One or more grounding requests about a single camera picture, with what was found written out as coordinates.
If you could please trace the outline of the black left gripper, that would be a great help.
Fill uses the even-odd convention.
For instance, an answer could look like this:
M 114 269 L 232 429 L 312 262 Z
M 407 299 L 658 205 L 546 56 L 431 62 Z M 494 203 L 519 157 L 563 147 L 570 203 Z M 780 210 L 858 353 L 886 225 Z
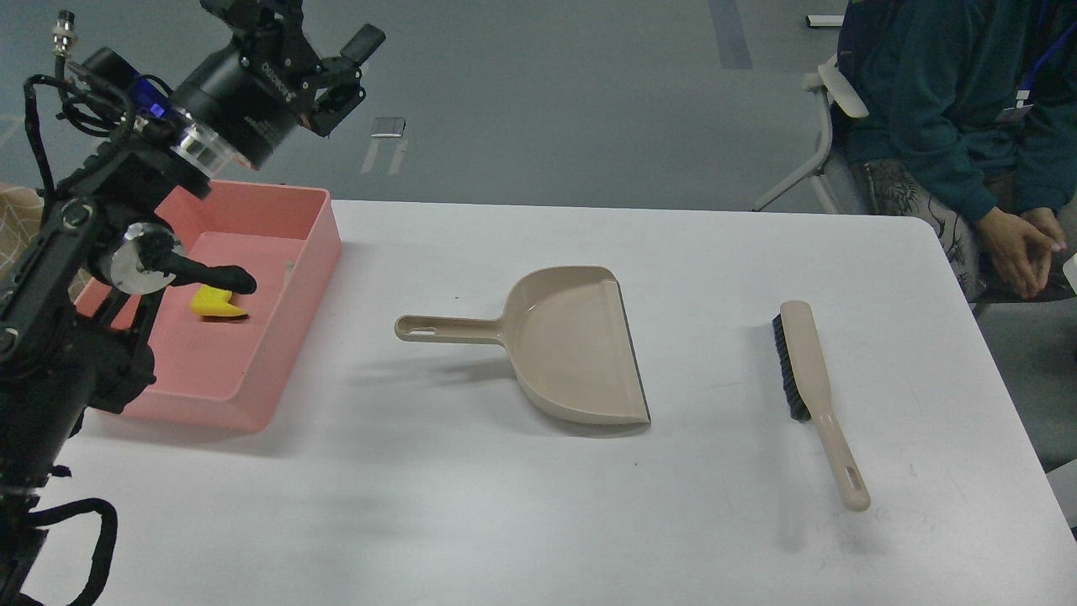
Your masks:
M 172 104 L 230 146 L 238 163 L 258 170 L 300 127 L 327 137 L 365 99 L 363 66 L 387 40 L 373 24 L 337 56 L 293 65 L 250 51 L 289 53 L 306 46 L 303 1 L 201 1 L 230 28 L 230 42 L 205 58 L 172 94 Z

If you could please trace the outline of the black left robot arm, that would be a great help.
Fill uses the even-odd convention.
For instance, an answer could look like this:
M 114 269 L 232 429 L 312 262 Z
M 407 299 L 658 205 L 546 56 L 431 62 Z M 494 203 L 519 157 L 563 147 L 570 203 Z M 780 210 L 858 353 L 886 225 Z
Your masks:
M 39 230 L 3 274 L 3 603 L 23 584 L 50 526 L 97 515 L 88 579 L 103 594 L 118 539 L 110 502 L 39 507 L 69 475 L 57 459 L 89 409 L 118 413 L 157 377 L 150 336 L 165 291 L 201 284 L 253 293 L 239 266 L 191 260 L 158 207 L 174 189 L 202 199 L 228 163 L 258 169 L 294 128 L 327 137 L 366 96 L 364 65 L 384 31 L 363 24 L 334 56 L 303 30 L 300 1 L 204 1 L 230 28 L 176 88 L 112 50 L 71 58 L 76 16 L 51 31 L 54 71 L 24 80 L 24 133 L 43 202 Z

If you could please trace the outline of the person's clasped hands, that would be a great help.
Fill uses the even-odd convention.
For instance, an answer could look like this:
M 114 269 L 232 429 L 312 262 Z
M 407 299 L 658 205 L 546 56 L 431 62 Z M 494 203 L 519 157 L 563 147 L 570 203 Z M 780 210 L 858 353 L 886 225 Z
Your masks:
M 1023 300 L 1047 288 L 1055 258 L 1069 252 L 1067 235 L 1050 208 L 1038 207 L 1019 215 L 993 208 L 974 227 L 993 268 Z

